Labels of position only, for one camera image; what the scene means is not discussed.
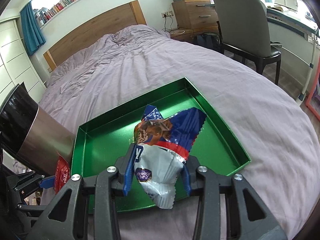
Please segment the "red snack packet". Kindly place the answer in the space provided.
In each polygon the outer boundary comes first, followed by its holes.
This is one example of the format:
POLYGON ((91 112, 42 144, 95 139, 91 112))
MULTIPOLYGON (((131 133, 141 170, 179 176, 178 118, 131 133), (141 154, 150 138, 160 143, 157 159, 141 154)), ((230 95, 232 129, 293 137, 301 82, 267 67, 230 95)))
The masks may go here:
POLYGON ((69 163, 61 156, 58 155, 58 161, 55 170, 54 191, 57 194, 62 187, 67 183, 70 178, 69 163))

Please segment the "blue white snack bag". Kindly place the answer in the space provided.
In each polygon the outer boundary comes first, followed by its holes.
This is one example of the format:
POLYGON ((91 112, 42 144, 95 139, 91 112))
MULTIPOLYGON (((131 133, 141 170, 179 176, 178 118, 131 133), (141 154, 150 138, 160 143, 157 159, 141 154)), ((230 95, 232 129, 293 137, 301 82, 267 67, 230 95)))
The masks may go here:
POLYGON ((135 126, 134 173, 157 207, 172 209, 178 175, 206 117, 206 113, 191 107, 164 118, 157 107, 147 105, 135 126))

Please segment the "green metal tray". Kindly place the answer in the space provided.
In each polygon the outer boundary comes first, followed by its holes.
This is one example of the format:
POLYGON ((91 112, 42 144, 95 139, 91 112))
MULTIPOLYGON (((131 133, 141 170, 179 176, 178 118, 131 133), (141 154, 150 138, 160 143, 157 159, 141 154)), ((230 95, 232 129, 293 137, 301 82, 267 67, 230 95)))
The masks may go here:
POLYGON ((134 128, 156 107, 162 118, 198 108, 206 114, 190 154, 200 165, 230 176, 251 162, 236 135, 204 95, 186 77, 138 96, 80 125, 74 143, 71 174, 96 176, 114 166, 134 142, 134 128))

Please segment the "black copper electric kettle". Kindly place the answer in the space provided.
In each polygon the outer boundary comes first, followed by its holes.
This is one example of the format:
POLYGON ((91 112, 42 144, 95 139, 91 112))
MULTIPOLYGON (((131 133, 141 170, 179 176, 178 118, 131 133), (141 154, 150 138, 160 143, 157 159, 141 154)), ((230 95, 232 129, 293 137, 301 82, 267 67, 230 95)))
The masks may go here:
POLYGON ((45 175, 54 175, 59 157, 72 162, 75 135, 16 85, 1 104, 1 146, 13 158, 45 175))

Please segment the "purple bed duvet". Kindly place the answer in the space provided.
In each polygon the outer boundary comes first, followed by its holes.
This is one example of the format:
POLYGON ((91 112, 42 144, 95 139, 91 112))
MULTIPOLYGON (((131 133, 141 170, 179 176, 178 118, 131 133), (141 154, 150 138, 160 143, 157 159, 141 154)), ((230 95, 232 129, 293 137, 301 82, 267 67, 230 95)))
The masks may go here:
POLYGON ((114 107, 186 77, 251 158, 242 174, 294 239, 319 199, 319 140, 280 87, 218 52, 147 25, 108 34, 53 71, 40 106, 71 132, 114 107))

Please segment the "white wardrobe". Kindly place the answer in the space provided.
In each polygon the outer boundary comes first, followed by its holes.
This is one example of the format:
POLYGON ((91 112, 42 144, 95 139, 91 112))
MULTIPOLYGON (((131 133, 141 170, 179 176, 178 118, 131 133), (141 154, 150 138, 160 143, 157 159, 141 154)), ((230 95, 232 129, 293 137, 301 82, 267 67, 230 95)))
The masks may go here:
POLYGON ((21 83, 36 102, 41 100, 46 87, 29 59, 13 18, 1 22, 1 101, 21 83))

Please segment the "teal curtain left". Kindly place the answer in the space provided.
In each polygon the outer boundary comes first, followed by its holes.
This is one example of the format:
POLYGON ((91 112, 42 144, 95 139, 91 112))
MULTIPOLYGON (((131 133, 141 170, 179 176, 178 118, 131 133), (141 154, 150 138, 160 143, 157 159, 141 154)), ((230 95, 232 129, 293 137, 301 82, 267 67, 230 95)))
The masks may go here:
POLYGON ((26 51, 29 56, 32 56, 45 44, 46 40, 37 25, 31 2, 27 3, 20 11, 20 17, 26 51))

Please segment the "wooden drawer cabinet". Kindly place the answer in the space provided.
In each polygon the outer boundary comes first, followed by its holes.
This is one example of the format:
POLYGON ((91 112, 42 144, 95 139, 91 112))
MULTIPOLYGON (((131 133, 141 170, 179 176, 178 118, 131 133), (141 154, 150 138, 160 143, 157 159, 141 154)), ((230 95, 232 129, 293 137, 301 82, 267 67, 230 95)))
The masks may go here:
POLYGON ((181 0, 172 3, 177 26, 198 29, 217 26, 218 16, 210 0, 181 0))

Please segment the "wooden headboard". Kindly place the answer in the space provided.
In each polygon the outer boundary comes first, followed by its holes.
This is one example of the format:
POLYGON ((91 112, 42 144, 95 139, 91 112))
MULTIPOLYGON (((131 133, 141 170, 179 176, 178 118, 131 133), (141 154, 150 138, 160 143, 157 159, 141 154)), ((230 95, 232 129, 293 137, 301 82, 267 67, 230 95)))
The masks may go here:
POLYGON ((76 52, 85 49, 106 34, 116 32, 131 25, 146 25, 146 20, 138 0, 120 5, 95 16, 57 41, 44 54, 51 70, 66 61, 76 52))

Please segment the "grey office chair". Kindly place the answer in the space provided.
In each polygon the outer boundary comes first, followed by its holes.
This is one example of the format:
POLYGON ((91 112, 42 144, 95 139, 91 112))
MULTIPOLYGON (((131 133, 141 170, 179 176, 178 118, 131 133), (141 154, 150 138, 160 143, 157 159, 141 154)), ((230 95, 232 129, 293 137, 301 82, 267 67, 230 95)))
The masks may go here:
POLYGON ((266 8, 260 0, 213 0, 218 16, 221 53, 226 50, 255 64, 263 74, 268 64, 276 64, 274 83, 279 82, 281 68, 280 42, 272 42, 266 8))

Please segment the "white desk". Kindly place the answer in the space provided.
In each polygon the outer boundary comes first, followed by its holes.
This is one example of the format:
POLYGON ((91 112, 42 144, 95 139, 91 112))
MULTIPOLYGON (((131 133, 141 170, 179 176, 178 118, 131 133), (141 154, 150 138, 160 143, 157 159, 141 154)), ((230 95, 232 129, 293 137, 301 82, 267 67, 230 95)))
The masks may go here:
POLYGON ((319 28, 310 20, 297 18, 290 10, 267 8, 266 16, 271 40, 283 45, 283 70, 300 88, 297 101, 302 101, 312 89, 317 72, 319 28))

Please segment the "wall power socket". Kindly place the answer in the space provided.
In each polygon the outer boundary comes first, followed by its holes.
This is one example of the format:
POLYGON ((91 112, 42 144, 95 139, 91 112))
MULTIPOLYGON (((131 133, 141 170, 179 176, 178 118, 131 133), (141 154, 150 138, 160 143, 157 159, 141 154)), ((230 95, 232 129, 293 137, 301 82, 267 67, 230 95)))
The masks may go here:
POLYGON ((163 18, 166 18, 166 17, 172 17, 174 14, 172 11, 167 11, 167 12, 162 12, 161 15, 163 18))

